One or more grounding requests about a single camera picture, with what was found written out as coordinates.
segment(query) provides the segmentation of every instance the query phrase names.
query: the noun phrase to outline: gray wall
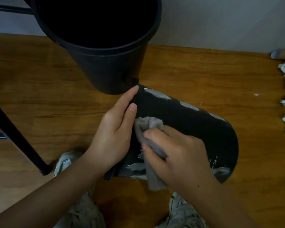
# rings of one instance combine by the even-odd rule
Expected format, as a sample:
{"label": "gray wall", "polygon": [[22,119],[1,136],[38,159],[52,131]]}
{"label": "gray wall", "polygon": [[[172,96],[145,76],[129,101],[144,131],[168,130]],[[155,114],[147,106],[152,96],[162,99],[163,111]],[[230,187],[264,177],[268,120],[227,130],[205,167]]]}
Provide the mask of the gray wall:
{"label": "gray wall", "polygon": [[[162,0],[150,43],[271,52],[285,49],[285,0]],[[26,7],[23,0],[0,4]],[[33,16],[0,12],[0,32],[44,35]]]}

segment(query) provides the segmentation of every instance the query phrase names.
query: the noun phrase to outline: wooden floor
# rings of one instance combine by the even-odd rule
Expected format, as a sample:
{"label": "wooden floor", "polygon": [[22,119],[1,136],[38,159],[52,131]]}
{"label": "wooden floor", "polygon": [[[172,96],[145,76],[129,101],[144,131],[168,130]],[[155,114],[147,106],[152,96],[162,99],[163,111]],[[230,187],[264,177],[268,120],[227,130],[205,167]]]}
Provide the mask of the wooden floor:
{"label": "wooden floor", "polygon": [[[285,79],[280,61],[261,53],[148,47],[140,83],[227,119],[239,160],[227,185],[261,227],[285,227]],[[119,96],[95,90],[67,52],[46,37],[0,34],[0,107],[51,163],[85,150]],[[52,178],[8,140],[0,140],[0,212]],[[171,192],[146,182],[102,179],[95,201],[107,227],[153,227]]]}

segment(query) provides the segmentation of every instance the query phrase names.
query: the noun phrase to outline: forearm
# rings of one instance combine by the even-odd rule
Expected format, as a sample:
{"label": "forearm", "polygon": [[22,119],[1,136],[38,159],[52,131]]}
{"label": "forearm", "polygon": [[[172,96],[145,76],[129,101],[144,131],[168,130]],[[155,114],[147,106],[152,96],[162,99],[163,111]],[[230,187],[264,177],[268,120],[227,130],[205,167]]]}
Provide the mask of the forearm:
{"label": "forearm", "polygon": [[0,214],[0,227],[53,227],[101,176],[88,158],[78,161]]}
{"label": "forearm", "polygon": [[204,189],[194,189],[188,202],[211,228],[251,228],[257,224],[249,217],[231,192],[218,182],[209,182]]}

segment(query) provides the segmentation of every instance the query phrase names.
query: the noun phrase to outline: chair leg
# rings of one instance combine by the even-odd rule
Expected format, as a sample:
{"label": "chair leg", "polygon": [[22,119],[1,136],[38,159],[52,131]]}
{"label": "chair leg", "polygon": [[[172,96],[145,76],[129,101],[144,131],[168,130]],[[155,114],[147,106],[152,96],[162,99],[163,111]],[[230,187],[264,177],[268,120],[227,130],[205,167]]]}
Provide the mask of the chair leg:
{"label": "chair leg", "polygon": [[0,129],[4,135],[9,138],[14,145],[39,169],[42,175],[48,175],[51,172],[52,167],[42,160],[34,148],[1,109]]}

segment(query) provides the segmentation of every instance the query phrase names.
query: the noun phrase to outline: person's left arm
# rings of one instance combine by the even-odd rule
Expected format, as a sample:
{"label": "person's left arm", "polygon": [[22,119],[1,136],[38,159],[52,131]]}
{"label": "person's left arm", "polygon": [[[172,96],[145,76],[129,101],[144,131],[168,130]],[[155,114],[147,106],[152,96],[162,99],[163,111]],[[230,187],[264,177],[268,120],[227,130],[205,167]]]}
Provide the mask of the person's left arm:
{"label": "person's left arm", "polygon": [[87,152],[74,164],[0,214],[0,227],[52,228],[96,180],[121,161],[130,147],[138,86],[121,96],[102,118]]}

